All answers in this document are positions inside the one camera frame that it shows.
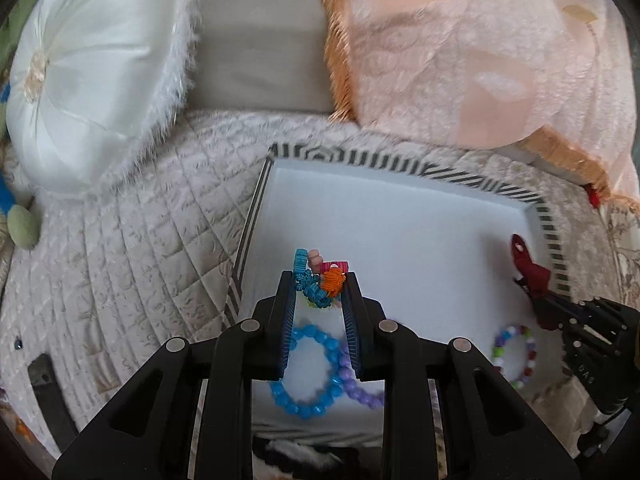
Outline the round white satin cushion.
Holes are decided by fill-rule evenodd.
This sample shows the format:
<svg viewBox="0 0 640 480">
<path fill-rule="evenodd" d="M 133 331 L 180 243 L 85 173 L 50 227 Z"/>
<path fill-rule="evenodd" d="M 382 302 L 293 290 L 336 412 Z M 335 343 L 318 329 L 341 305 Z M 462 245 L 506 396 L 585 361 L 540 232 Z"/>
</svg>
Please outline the round white satin cushion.
<svg viewBox="0 0 640 480">
<path fill-rule="evenodd" d="M 98 194 L 134 172 L 186 102 L 196 0 L 38 0 L 10 71 L 18 162 L 51 194 Z"/>
</svg>

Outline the beige headboard cushion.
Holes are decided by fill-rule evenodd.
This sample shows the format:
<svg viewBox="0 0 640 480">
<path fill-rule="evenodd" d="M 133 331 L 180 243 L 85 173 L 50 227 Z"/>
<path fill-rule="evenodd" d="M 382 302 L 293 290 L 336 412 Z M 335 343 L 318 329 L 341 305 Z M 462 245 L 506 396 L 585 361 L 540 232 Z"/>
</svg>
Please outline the beige headboard cushion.
<svg viewBox="0 0 640 480">
<path fill-rule="evenodd" d="M 202 20 L 190 107 L 332 110 L 320 0 L 198 2 Z"/>
</svg>

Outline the small red object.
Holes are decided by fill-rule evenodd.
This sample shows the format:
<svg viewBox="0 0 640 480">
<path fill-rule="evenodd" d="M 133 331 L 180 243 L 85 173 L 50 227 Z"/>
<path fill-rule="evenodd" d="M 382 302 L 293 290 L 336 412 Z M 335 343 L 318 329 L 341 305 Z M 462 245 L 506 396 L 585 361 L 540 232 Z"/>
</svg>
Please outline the small red object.
<svg viewBox="0 0 640 480">
<path fill-rule="evenodd" d="M 594 209 L 599 209 L 601 199 L 598 191 L 591 184 L 586 184 L 584 190 L 587 193 L 590 205 L 593 206 Z"/>
</svg>

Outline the peach fringed blanket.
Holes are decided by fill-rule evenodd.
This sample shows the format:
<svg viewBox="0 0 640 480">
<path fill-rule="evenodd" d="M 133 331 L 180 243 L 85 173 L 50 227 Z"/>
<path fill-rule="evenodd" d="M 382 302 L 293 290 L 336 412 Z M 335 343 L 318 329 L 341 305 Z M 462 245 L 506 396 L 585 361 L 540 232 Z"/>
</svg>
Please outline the peach fringed blanket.
<svg viewBox="0 0 640 480">
<path fill-rule="evenodd" d="M 514 145 L 636 202 L 629 34 L 612 0 L 321 0 L 334 115 L 382 133 Z"/>
</svg>

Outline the quilted beige bedspread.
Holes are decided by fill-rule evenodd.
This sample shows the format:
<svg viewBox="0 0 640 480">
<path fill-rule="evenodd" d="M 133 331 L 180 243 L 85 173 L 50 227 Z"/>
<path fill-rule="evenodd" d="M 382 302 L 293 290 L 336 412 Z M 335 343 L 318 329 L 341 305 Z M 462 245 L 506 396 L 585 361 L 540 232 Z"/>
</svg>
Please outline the quilted beige bedspread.
<svg viewBox="0 0 640 480">
<path fill-rule="evenodd" d="M 394 140 L 321 117 L 196 114 L 157 158 L 99 202 L 51 202 L 40 242 L 10 264 L 1 308 L 1 381 L 52 454 L 60 450 L 27 373 L 52 359 L 64 401 L 85 426 L 172 336 L 217 336 L 232 321 L 231 271 L 272 144 L 341 148 L 368 162 L 437 162 L 539 192 L 551 207 L 578 292 L 639 301 L 639 220 L 596 214 L 575 185 L 485 152 Z"/>
</svg>

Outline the striped hexagonal white tray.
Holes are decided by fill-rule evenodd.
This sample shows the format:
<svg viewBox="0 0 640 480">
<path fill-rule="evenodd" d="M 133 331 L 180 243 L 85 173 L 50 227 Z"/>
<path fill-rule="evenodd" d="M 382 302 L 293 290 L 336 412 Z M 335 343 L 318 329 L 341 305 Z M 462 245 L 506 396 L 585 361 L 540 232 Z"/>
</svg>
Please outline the striped hexagonal white tray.
<svg viewBox="0 0 640 480">
<path fill-rule="evenodd" d="M 422 160 L 278 142 L 260 174 L 232 271 L 229 301 L 248 318 L 272 296 L 297 249 L 344 261 L 364 296 L 417 335 L 468 338 L 490 353 L 511 325 L 533 326 L 515 284 L 520 236 L 551 285 L 570 294 L 560 231 L 536 192 Z"/>
</svg>

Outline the red velvet bow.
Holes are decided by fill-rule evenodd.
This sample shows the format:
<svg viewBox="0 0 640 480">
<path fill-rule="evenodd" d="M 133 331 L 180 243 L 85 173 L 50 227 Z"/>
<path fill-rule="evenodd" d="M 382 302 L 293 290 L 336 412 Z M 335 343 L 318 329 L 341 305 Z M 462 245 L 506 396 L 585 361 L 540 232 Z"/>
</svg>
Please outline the red velvet bow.
<svg viewBox="0 0 640 480">
<path fill-rule="evenodd" d="M 515 269 L 521 274 L 515 283 L 524 290 L 532 304 L 544 300 L 549 293 L 551 271 L 532 259 L 525 240 L 518 234 L 511 237 L 511 256 Z"/>
</svg>

